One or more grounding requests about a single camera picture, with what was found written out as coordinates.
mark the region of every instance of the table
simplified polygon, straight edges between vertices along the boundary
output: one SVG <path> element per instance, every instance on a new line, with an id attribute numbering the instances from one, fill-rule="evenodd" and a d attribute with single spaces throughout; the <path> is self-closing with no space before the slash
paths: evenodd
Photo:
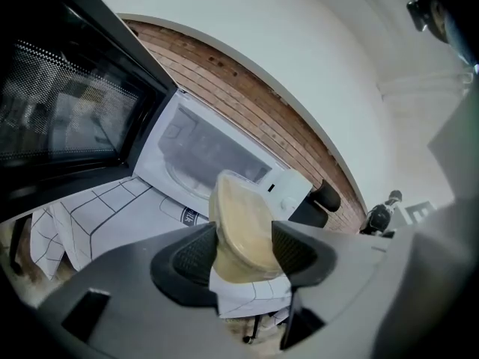
<path id="1" fill-rule="evenodd" d="M 52 279 L 65 253 L 79 271 L 106 251 L 207 222 L 194 210 L 133 176 L 66 197 L 34 212 L 30 254 Z M 210 289 L 218 295 L 222 318 L 270 313 L 290 305 L 290 282 L 284 275 L 235 284 L 222 280 L 212 269 Z"/>

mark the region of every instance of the microwave window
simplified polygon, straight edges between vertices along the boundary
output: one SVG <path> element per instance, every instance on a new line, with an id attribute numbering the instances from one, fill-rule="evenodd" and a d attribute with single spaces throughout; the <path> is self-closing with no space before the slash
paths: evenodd
<path id="1" fill-rule="evenodd" d="M 205 199 L 223 170 L 255 183 L 271 170 L 241 144 L 181 105 L 159 139 L 159 149 L 171 178 Z"/>
<path id="2" fill-rule="evenodd" d="M 86 70 L 24 41 L 14 44 L 1 87 L 0 160 L 116 156 L 138 96 L 108 66 Z"/>

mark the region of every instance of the black microwave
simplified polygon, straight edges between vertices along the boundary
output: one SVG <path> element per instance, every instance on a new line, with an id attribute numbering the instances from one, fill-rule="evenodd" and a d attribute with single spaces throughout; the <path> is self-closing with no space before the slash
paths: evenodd
<path id="1" fill-rule="evenodd" d="M 177 85 L 101 0 L 21 0 L 0 48 L 0 222 L 132 174 Z"/>

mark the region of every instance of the white microwave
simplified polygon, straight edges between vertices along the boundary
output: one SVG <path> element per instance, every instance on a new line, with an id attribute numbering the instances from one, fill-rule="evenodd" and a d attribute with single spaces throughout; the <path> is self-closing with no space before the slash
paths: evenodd
<path id="1" fill-rule="evenodd" d="M 301 193 L 285 191 L 280 183 L 288 170 L 285 163 L 213 108 L 179 89 L 153 127 L 135 173 L 207 217 L 211 191 L 223 170 L 257 183 L 265 197 L 272 196 L 274 189 L 280 202 L 282 196 L 298 196 L 299 204 L 311 190 L 306 184 Z M 280 204 L 280 216 L 287 219 L 293 209 L 283 208 Z"/>

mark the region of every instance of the microwave door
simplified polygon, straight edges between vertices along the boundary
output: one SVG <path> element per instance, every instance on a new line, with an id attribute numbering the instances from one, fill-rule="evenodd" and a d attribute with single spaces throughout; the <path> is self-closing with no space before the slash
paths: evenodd
<path id="1" fill-rule="evenodd" d="M 267 192 L 285 168 L 227 118 L 179 90 L 155 124 L 135 173 L 207 217 L 211 192 L 223 170 L 233 171 Z"/>
<path id="2" fill-rule="evenodd" d="M 178 89 L 101 0 L 4 8 L 0 222 L 132 175 Z"/>

